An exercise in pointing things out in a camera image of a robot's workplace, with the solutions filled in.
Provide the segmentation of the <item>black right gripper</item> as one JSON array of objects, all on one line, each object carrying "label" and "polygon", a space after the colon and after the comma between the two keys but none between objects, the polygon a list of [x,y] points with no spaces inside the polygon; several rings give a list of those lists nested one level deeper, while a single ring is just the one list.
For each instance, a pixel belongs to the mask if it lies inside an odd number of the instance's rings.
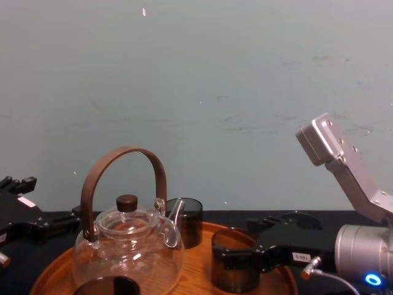
[{"label": "black right gripper", "polygon": [[225,270],[255,270],[267,273],[287,265],[304,268],[317,256],[321,259],[320,268],[323,271],[337,271],[335,232],[302,229],[295,224],[285,224],[272,216],[247,218],[246,228],[250,234],[258,234],[255,247],[212,247],[214,260],[221,263]]}]

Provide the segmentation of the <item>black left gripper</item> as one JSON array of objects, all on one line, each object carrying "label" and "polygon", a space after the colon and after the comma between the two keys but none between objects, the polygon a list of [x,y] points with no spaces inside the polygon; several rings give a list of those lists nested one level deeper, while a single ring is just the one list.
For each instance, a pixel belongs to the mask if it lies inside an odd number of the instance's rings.
[{"label": "black left gripper", "polygon": [[6,176],[1,180],[1,246],[22,238],[43,244],[80,230],[80,205],[70,211],[43,213],[32,201],[15,195],[32,192],[36,183],[33,176],[22,180]]}]

